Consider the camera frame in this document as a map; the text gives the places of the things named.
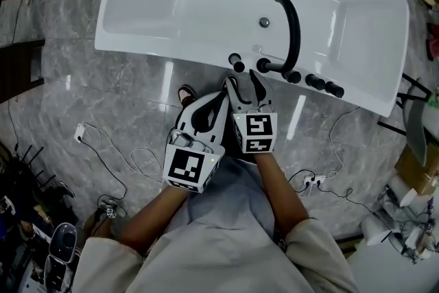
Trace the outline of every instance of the faucet handle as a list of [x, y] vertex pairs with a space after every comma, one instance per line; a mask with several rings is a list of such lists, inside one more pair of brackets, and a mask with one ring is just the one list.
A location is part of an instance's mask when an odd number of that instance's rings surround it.
[[302, 75], [299, 71], [290, 71], [282, 73], [282, 77], [284, 77], [289, 83], [299, 83], [302, 80]]
[[258, 71], [260, 73], [267, 73], [270, 70], [267, 69], [265, 66], [266, 66], [266, 64], [270, 64], [270, 63], [271, 63], [271, 61], [269, 61], [267, 58], [259, 59], [258, 62], [256, 63], [256, 68], [258, 69]]
[[325, 91], [334, 95], [337, 98], [342, 98], [344, 95], [344, 89], [334, 82], [327, 82], [325, 86]]
[[305, 82], [308, 84], [308, 86], [314, 87], [318, 91], [321, 91], [325, 88], [324, 80], [317, 77], [316, 75], [313, 75], [310, 73], [306, 78]]
[[244, 69], [246, 68], [245, 64], [242, 62], [241, 60], [241, 56], [239, 54], [236, 53], [232, 53], [229, 57], [228, 57], [228, 61], [229, 63], [233, 66], [233, 69], [236, 72], [242, 72], [244, 71]]

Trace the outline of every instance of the bathtub drain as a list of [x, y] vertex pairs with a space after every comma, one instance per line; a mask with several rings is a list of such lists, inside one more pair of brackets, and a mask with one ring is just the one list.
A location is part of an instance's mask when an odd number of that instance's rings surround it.
[[261, 18], [259, 19], [259, 25], [260, 25], [262, 28], [267, 28], [268, 26], [270, 26], [270, 20], [267, 19], [266, 17], [261, 17]]

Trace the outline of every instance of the marble floor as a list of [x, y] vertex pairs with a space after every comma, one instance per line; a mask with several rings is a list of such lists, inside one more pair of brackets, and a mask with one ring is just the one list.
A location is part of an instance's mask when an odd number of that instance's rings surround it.
[[[0, 7], [0, 45], [10, 43], [20, 0], [4, 1]], [[405, 72], [421, 77], [433, 88], [439, 78], [439, 64], [428, 62], [425, 54], [425, 23], [429, 14], [418, 0], [410, 5], [410, 38]], [[29, 144], [45, 149], [33, 163], [36, 172], [44, 169], [42, 180], [56, 174], [76, 193], [71, 202], [84, 220], [100, 194], [120, 196], [123, 189], [105, 170], [96, 155], [73, 139], [78, 123], [103, 128], [128, 157], [136, 148], [149, 148], [163, 162], [165, 139], [180, 112], [177, 88], [190, 84], [199, 94], [218, 89], [229, 70], [207, 65], [123, 54], [94, 49], [94, 33], [100, 0], [32, 0], [21, 6], [14, 42], [46, 38], [42, 56], [45, 84], [10, 100], [10, 113], [19, 138], [19, 152]], [[247, 75], [240, 75], [249, 87]], [[302, 168], [327, 174], [339, 169], [329, 131], [335, 120], [355, 106], [341, 100], [282, 82], [272, 82], [279, 112], [279, 133], [275, 155], [292, 175]], [[402, 83], [401, 91], [407, 89]], [[297, 126], [291, 124], [299, 98], [305, 100]], [[372, 206], [405, 145], [404, 138], [378, 127], [379, 116], [367, 110], [341, 120], [333, 131], [334, 148], [344, 167], [324, 184], [342, 194], [353, 188], [351, 199]], [[0, 140], [13, 148], [16, 137], [8, 116], [8, 105], [0, 105]], [[402, 126], [395, 108], [388, 119]], [[124, 181], [128, 193], [123, 201], [130, 215], [148, 203], [160, 185], [131, 172], [104, 137], [89, 143], [99, 151], [109, 168]], [[155, 171], [147, 152], [134, 155], [143, 170]], [[292, 181], [300, 189], [301, 177]], [[312, 189], [302, 199], [310, 214], [321, 219], [335, 237], [359, 231], [367, 210], [332, 194]]]

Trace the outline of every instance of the black spout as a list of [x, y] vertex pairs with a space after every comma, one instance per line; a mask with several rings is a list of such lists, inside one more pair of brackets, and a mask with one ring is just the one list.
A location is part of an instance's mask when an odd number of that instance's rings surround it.
[[263, 62], [259, 63], [258, 69], [262, 73], [268, 71], [286, 73], [291, 71], [297, 63], [300, 51], [300, 23], [297, 16], [297, 11], [290, 0], [275, 0], [283, 6], [287, 14], [289, 26], [289, 50], [287, 60], [283, 64], [272, 64], [267, 58], [260, 59]]

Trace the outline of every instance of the beige shirt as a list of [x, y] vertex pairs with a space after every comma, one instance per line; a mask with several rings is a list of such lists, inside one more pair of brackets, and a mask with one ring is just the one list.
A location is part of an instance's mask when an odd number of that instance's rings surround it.
[[164, 234], [143, 258], [111, 239], [90, 238], [73, 293], [358, 292], [334, 239], [314, 219], [286, 237], [283, 253], [245, 213], [241, 228], [192, 222]]

